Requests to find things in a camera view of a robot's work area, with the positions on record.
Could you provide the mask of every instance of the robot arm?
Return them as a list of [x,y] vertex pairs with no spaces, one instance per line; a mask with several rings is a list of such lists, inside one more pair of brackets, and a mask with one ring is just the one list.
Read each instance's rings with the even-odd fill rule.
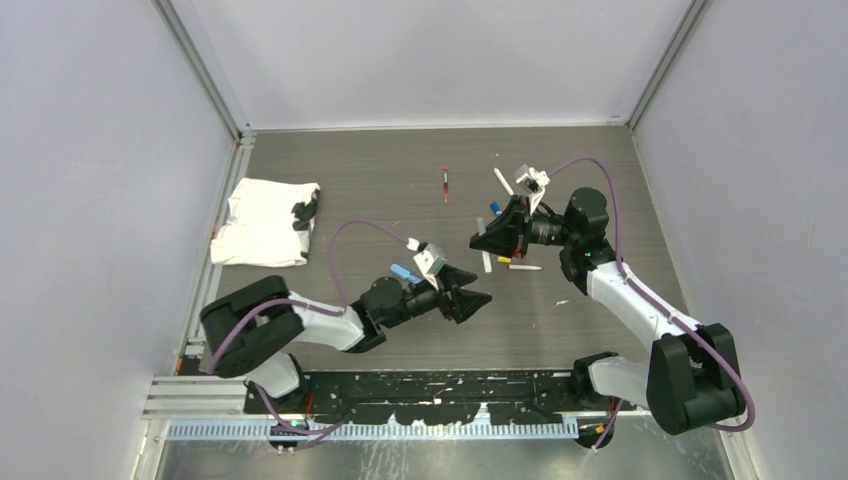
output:
[[673,312],[738,372],[732,335],[721,324],[702,325],[677,313],[639,281],[626,263],[622,267],[627,278],[622,276],[615,251],[605,238],[609,216],[603,194],[579,188],[559,215],[536,208],[543,205],[544,172],[523,166],[516,172],[516,182],[529,193],[513,195],[485,233],[471,237],[470,247],[507,257],[523,257],[531,243],[562,247],[560,265],[566,279],[612,311],[651,354],[649,365],[612,352],[577,360],[573,375],[578,394],[614,396],[647,407],[663,430],[673,435],[741,415],[745,402],[724,370],[628,282]]
[[[298,295],[280,276],[266,277],[207,305],[201,312],[201,323],[209,347],[217,351],[251,310],[267,302],[280,303],[248,323],[209,373],[222,378],[246,376],[263,387],[282,411],[299,404],[308,394],[296,360],[281,351],[289,343],[318,343],[363,353],[385,342],[383,328],[435,309],[446,319],[462,323],[492,300],[488,294],[463,289],[477,276],[445,263],[435,246],[422,244],[418,251],[415,261],[427,281],[404,287],[394,278],[379,278],[348,308]],[[281,299],[288,301],[274,302]]]

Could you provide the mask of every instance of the marker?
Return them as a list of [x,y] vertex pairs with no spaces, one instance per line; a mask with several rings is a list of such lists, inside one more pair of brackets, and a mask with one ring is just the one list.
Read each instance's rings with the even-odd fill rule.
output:
[[513,265],[511,263],[509,265],[507,265],[506,268],[508,268],[510,270],[532,270],[532,271],[542,270],[542,267],[537,266],[537,265]]
[[421,279],[413,275],[412,272],[398,265],[397,263],[393,263],[389,270],[395,274],[401,280],[406,280],[409,283],[421,283]]
[[506,193],[508,193],[510,197],[515,195],[515,192],[512,191],[512,187],[510,187],[509,184],[506,183],[506,179],[503,178],[503,175],[501,175],[501,171],[497,168],[495,168],[495,176],[498,177],[498,180],[500,180],[501,185],[503,185],[504,190],[506,190]]
[[445,203],[448,203],[448,167],[442,167],[442,175],[445,183]]
[[[477,232],[480,235],[486,233],[486,223],[483,222],[483,217],[477,217]],[[486,273],[492,273],[492,257],[489,256],[489,252],[485,250],[480,252],[483,254],[483,271]]]

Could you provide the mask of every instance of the white marker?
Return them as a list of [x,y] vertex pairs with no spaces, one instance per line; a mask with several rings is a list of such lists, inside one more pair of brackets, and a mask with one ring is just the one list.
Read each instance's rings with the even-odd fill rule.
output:
[[542,270],[542,267],[540,267],[538,265],[516,265],[514,263],[510,263],[509,265],[506,266],[506,268],[508,268],[510,270],[533,270],[533,271]]
[[[477,217],[477,231],[480,235],[486,233],[486,223],[483,221],[483,217]],[[489,256],[488,252],[480,252],[483,254],[483,271],[486,273],[492,273],[492,257]]]
[[510,197],[515,195],[515,192],[512,191],[512,187],[510,187],[509,184],[506,183],[506,179],[503,178],[503,175],[501,175],[501,171],[497,168],[495,168],[495,176],[498,177],[498,180],[500,180],[501,185],[503,185],[504,190],[506,190],[506,193],[508,193]]

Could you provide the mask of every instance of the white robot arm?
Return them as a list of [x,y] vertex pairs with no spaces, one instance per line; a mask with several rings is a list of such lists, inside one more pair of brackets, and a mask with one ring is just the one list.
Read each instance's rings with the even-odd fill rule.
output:
[[[746,404],[739,388],[679,325],[696,332],[738,373],[733,336],[721,324],[702,325],[675,311],[616,258],[605,238],[609,216],[604,195],[579,188],[560,215],[541,202],[548,184],[545,172],[525,165],[516,172],[516,182],[529,194],[512,195],[503,213],[484,233],[473,235],[469,246],[504,257],[523,257],[531,243],[562,247],[566,279],[615,314],[651,355],[648,365],[612,352],[577,360],[572,375],[581,387],[578,394],[617,397],[648,408],[670,434],[741,415]],[[679,323],[672,323],[658,306]]]

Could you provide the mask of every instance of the blue marker cap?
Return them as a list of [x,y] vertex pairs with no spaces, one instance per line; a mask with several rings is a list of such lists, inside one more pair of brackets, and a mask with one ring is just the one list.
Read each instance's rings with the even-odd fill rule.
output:
[[409,283],[421,283],[420,278],[416,277],[415,275],[413,275],[412,272],[401,267],[397,263],[393,263],[392,266],[389,267],[389,270],[391,270],[392,273],[394,273],[395,276],[397,276],[401,280],[406,280]]

